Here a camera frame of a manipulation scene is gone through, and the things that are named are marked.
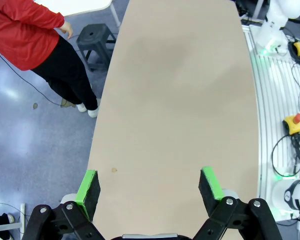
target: stool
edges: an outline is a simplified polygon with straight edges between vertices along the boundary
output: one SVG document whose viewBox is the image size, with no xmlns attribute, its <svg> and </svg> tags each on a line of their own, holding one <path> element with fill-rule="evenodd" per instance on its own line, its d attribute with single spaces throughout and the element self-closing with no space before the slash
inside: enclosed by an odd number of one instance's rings
<svg viewBox="0 0 300 240">
<path fill-rule="evenodd" d="M 92 51 L 95 51 L 99 55 L 106 68 L 109 68 L 111 56 L 106 47 L 106 43 L 114 44 L 116 43 L 116 38 L 104 23 L 90 24 L 82 29 L 79 37 L 76 40 L 76 44 L 78 45 L 83 59 L 90 71 L 98 68 L 98 64 L 88 62 Z"/>
</svg>

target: floor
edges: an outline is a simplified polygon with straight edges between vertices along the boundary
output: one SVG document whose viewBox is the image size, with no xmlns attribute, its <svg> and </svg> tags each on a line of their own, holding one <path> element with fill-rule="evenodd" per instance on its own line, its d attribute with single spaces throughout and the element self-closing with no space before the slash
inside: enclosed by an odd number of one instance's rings
<svg viewBox="0 0 300 240">
<path fill-rule="evenodd" d="M 122 20 L 129 0 L 113 2 Z M 254 3 L 247 4 L 254 9 Z M 266 9 L 262 9 L 260 19 Z M 110 9 L 68 17 L 67 21 L 75 35 L 92 23 L 106 23 L 113 33 L 118 33 Z M 296 37 L 300 36 L 300 26 L 290 22 L 287 26 Z M 69 42 L 77 49 L 76 37 Z M 61 98 L 44 80 L 31 71 L 15 70 L 60 104 Z M 94 92 L 101 98 L 107 71 L 87 74 Z M 95 124 L 95 119 L 75 108 L 49 103 L 0 59 L 0 202 L 16 208 L 26 202 L 26 214 L 30 215 L 38 204 L 55 208 L 64 195 L 75 193 L 87 169 Z M 12 207 L 0 204 L 0 214 L 3 212 L 17 218 L 20 215 Z M 279 228 L 284 240 L 297 238 L 296 225 Z M 20 238 L 17 230 L 12 234 L 16 240 Z"/>
</svg>

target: screw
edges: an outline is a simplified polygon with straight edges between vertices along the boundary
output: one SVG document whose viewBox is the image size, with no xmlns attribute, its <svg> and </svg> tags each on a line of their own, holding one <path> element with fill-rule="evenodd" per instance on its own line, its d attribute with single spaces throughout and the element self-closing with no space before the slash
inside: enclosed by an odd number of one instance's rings
<svg viewBox="0 0 300 240">
<path fill-rule="evenodd" d="M 232 205 L 232 204 L 234 204 L 234 201 L 233 201 L 231 198 L 228 198 L 228 199 L 226 200 L 226 204 Z"/>
<path fill-rule="evenodd" d="M 73 207 L 74 207 L 74 206 L 72 206 L 72 204 L 68 204 L 68 205 L 66 206 L 66 209 L 71 210 Z"/>
<path fill-rule="evenodd" d="M 45 211 L 47 211 L 47 208 L 46 208 L 46 207 L 43 207 L 43 208 L 40 209 L 40 213 L 42 213 L 42 214 L 43 214 Z"/>
<path fill-rule="evenodd" d="M 261 203 L 259 201 L 254 201 L 253 205 L 257 208 L 259 208 L 261 206 Z"/>
</svg>

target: person's foot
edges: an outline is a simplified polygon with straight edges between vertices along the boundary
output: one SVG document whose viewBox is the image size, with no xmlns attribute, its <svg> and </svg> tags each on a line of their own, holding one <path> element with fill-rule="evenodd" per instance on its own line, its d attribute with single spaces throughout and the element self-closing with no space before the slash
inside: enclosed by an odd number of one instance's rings
<svg viewBox="0 0 300 240">
<path fill-rule="evenodd" d="M 9 219 L 9 223 L 13 224 L 15 222 L 15 217 L 12 216 L 11 214 L 7 214 L 7 216 L 8 216 L 8 219 Z"/>
<path fill-rule="evenodd" d="M 83 103 L 77 104 L 76 107 L 78 108 L 80 113 L 84 113 L 87 111 L 86 106 Z"/>
<path fill-rule="evenodd" d="M 98 116 L 99 107 L 96 110 L 88 110 L 88 115 L 91 118 L 96 118 Z"/>
</svg>

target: red button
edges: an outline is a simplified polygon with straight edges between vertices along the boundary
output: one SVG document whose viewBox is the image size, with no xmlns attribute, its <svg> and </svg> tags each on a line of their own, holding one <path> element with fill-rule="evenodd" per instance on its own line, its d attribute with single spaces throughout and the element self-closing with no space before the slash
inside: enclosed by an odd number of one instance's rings
<svg viewBox="0 0 300 240">
<path fill-rule="evenodd" d="M 298 113 L 297 115 L 294 116 L 293 122 L 294 122 L 294 124 L 300 123 L 300 113 Z"/>
</svg>

